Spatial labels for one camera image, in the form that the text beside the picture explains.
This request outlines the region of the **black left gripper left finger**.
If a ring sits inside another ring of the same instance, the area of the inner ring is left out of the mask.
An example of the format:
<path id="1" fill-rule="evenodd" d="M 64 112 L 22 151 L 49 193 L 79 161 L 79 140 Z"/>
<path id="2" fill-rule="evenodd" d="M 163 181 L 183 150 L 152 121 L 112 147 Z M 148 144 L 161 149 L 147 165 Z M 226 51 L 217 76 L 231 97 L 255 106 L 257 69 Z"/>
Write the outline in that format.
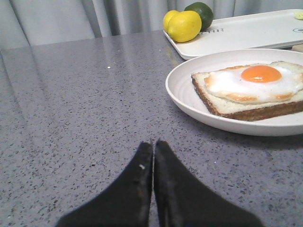
<path id="1" fill-rule="evenodd" d="M 152 145 L 142 142 L 117 179 L 93 200 L 60 218 L 57 226 L 147 227 L 152 167 Z"/>

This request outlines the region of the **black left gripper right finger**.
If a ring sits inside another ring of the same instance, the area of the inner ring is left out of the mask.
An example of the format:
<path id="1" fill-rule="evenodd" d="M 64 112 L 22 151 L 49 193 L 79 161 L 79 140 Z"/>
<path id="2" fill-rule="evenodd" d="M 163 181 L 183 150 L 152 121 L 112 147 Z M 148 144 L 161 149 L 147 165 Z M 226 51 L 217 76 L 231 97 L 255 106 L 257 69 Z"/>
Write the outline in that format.
<path id="1" fill-rule="evenodd" d="M 260 227 L 250 212 L 211 191 L 193 176 L 165 141 L 157 141 L 154 192 L 162 227 Z"/>

